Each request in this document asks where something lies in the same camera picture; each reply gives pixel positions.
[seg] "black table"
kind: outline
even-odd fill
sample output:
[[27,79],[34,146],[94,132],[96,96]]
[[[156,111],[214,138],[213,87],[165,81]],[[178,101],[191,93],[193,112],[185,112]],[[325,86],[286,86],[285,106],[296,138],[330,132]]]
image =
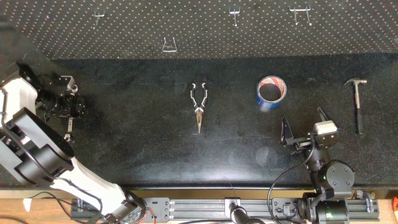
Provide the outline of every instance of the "black table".
[[[55,62],[73,72],[87,100],[86,116],[74,126],[76,157],[123,187],[268,188],[304,160],[279,146],[281,115],[299,138],[319,122],[321,106],[341,128],[330,154],[354,168],[354,186],[398,188],[397,54]],[[284,79],[287,95],[261,113],[256,86],[268,75]],[[368,79],[359,86],[364,138],[355,133],[353,86],[343,85],[353,77]],[[193,82],[208,86],[201,134],[189,98]],[[52,118],[50,125],[64,135],[67,120]],[[23,188],[4,168],[0,186]],[[311,183],[300,167],[277,186],[310,189]]]

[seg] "pliers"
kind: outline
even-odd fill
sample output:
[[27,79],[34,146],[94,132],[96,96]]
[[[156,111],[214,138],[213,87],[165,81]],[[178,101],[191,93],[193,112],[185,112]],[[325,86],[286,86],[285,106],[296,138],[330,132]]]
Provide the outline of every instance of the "pliers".
[[200,127],[201,127],[201,115],[204,112],[206,103],[207,103],[207,89],[205,87],[205,83],[201,84],[201,87],[203,88],[203,100],[200,104],[200,106],[198,106],[197,102],[195,101],[195,88],[197,86],[192,83],[192,89],[191,89],[191,102],[193,104],[193,107],[195,109],[195,113],[197,114],[197,125],[198,125],[198,132],[200,133]]

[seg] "white arm segment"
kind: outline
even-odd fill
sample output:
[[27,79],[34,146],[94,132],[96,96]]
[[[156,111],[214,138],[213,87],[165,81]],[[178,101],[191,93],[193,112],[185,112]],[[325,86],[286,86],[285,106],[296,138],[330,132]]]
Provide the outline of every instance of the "white arm segment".
[[[121,206],[121,203],[126,199],[126,196],[117,184],[109,183],[101,177],[98,177],[92,171],[80,164],[76,157],[72,158],[72,163],[74,167],[73,170],[64,172],[60,177],[70,180],[77,187],[100,198],[103,204],[103,215],[112,213]],[[69,192],[92,204],[98,210],[100,209],[100,204],[97,199],[80,192],[63,180],[54,180],[51,188]]]
[[[5,84],[3,88],[8,93],[6,105],[6,119],[4,120],[4,122],[8,122],[9,120],[11,120],[12,116],[24,107],[33,112],[33,114],[36,114],[35,102],[37,98],[37,91],[23,78],[11,80],[9,83]],[[3,101],[4,95],[0,91],[0,108],[2,108],[2,105],[4,103]]]

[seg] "black pegboard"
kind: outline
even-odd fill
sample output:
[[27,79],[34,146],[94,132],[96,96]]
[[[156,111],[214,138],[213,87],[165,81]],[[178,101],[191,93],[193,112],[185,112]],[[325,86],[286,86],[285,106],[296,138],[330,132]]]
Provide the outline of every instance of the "black pegboard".
[[[9,22],[60,58],[235,58],[398,52],[397,1],[0,0]],[[311,7],[305,12],[290,7]],[[238,27],[230,9],[239,9]],[[104,11],[95,27],[95,11]],[[164,38],[177,52],[162,52]]]

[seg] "blue tape roll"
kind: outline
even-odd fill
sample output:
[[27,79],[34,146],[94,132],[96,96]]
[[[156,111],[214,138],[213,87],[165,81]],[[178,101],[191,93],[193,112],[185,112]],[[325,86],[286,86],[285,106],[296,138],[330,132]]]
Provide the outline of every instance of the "blue tape roll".
[[[260,95],[260,87],[263,85],[275,85],[280,90],[280,98],[275,101],[268,101]],[[263,78],[257,86],[257,102],[259,103],[260,110],[268,112],[270,109],[277,107],[280,102],[285,98],[287,87],[285,82],[276,76],[268,76]]]

